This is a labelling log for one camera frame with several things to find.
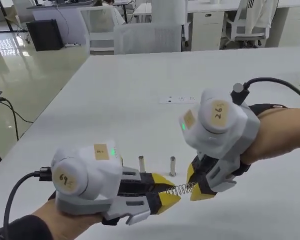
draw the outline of human hand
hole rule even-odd
[[[258,115],[260,129],[240,160],[250,165],[300,148],[300,108],[273,108]]]
[[[54,240],[74,240],[90,226],[102,221],[99,214],[74,216],[60,212],[54,199],[46,202],[32,215],[46,223]]]

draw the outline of person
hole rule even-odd
[[[241,155],[247,165],[284,155],[300,148],[300,108],[273,108],[258,115],[260,129],[252,145]],[[99,214],[73,216],[58,212],[49,200],[34,213],[9,225],[10,240],[74,240],[100,223]],[[3,239],[0,228],[0,240]]]

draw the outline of metal spring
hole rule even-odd
[[[192,193],[192,190],[196,184],[197,184],[196,182],[189,182],[187,184],[170,187],[169,189],[167,189],[165,191],[165,193],[176,195],[176,196],[181,196],[182,194]]]

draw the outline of metal peg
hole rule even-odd
[[[170,173],[171,177],[176,176],[176,158],[174,156],[170,157]]]
[[[140,165],[140,173],[145,173],[146,169],[145,169],[145,159],[144,156],[139,156],[139,165]]]

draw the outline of drawer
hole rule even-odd
[[[300,7],[290,7],[286,19],[300,19]]]
[[[195,12],[193,13],[193,24],[222,24],[224,11]]]

